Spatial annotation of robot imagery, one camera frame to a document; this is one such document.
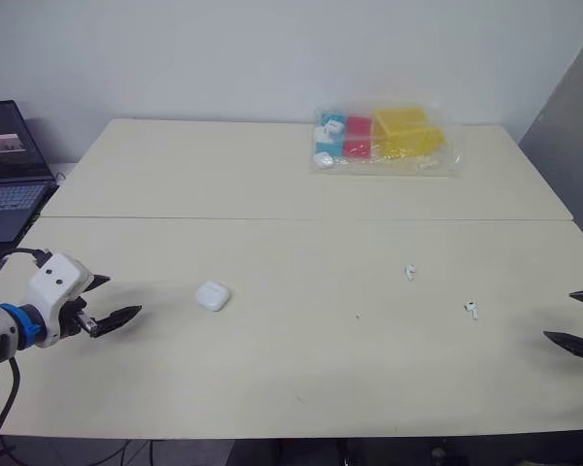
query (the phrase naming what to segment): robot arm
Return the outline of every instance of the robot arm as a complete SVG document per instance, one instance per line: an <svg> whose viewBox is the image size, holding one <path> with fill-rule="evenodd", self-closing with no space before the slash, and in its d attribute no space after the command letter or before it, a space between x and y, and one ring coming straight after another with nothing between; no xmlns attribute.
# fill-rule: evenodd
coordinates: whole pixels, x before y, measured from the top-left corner
<svg viewBox="0 0 583 466"><path fill-rule="evenodd" d="M0 363L18 350L32 345L47 348L82 329L92 338L99 337L123 326L141 310L141 306L131 306L101 320L87 316L86 301L80 295L110 278L91 274L66 254L36 252L39 271L28 282L23 304L0 304Z"/></svg>

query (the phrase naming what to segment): blue ring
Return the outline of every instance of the blue ring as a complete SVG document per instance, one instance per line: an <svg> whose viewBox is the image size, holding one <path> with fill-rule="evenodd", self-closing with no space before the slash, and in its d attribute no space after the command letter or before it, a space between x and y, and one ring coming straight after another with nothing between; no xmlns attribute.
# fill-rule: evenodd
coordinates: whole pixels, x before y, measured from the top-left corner
<svg viewBox="0 0 583 466"><path fill-rule="evenodd" d="M32 347L35 344L36 336L41 331L41 325L33 323L27 313L22 308L14 306L13 304L2 303L0 308L4 309L9 316L18 321L23 329L23 334L26 337L26 346L23 349Z"/></svg>

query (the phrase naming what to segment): red block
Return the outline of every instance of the red block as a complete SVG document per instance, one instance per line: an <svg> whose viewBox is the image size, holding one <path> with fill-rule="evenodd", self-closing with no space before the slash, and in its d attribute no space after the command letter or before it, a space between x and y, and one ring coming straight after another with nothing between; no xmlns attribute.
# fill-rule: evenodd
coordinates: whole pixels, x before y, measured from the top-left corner
<svg viewBox="0 0 583 466"><path fill-rule="evenodd" d="M343 154L348 158L371 158L371 142L367 140L346 141Z"/></svg>
<svg viewBox="0 0 583 466"><path fill-rule="evenodd" d="M348 116L346 120L346 138L349 136L353 136L351 139L370 139L371 118Z"/></svg>
<svg viewBox="0 0 583 466"><path fill-rule="evenodd" d="M343 154L349 158L371 158L371 118L348 116Z"/></svg>

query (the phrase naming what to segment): laptop keyboard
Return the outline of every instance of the laptop keyboard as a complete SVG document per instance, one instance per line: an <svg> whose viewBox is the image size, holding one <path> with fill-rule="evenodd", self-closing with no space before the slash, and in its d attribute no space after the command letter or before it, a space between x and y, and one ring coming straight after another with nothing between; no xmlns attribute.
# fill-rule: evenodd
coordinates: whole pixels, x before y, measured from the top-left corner
<svg viewBox="0 0 583 466"><path fill-rule="evenodd" d="M42 189L42 184L0 187L0 211L30 209Z"/></svg>

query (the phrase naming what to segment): gray wall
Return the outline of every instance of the gray wall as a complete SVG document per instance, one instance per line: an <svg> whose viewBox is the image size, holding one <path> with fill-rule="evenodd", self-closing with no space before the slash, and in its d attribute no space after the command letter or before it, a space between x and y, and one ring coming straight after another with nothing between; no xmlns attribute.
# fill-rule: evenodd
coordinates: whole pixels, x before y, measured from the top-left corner
<svg viewBox="0 0 583 466"><path fill-rule="evenodd" d="M520 146L583 230L583 50Z"/></svg>

